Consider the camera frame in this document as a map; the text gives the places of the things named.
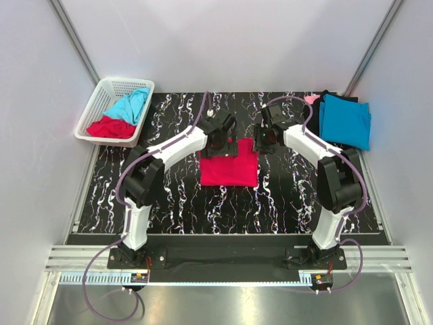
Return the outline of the red t-shirt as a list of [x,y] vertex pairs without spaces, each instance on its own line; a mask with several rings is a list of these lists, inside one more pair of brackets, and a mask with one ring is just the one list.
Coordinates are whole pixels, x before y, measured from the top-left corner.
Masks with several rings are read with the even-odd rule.
[[237,144],[237,156],[204,158],[200,154],[201,186],[258,185],[258,153],[253,150],[253,139],[243,138]]

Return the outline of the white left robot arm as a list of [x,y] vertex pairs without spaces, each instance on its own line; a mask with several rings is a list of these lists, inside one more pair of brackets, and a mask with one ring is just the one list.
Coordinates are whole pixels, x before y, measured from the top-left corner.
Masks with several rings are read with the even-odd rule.
[[163,190],[164,174],[195,152],[202,158],[237,156],[236,127],[236,118],[223,110],[161,144],[131,150],[116,185],[116,198],[125,206],[124,228],[117,247],[128,266],[138,268],[145,263],[147,223],[152,205]]

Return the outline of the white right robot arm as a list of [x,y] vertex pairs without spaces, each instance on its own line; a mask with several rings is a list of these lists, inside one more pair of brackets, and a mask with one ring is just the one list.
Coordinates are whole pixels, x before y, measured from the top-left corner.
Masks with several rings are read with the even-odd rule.
[[260,109],[263,121],[254,126],[254,151],[272,154],[280,146],[299,153],[317,172],[316,193],[321,214],[312,242],[293,258],[296,265],[322,268],[337,255],[340,235],[348,216],[365,206],[367,189],[356,150],[342,150],[290,120],[279,104]]

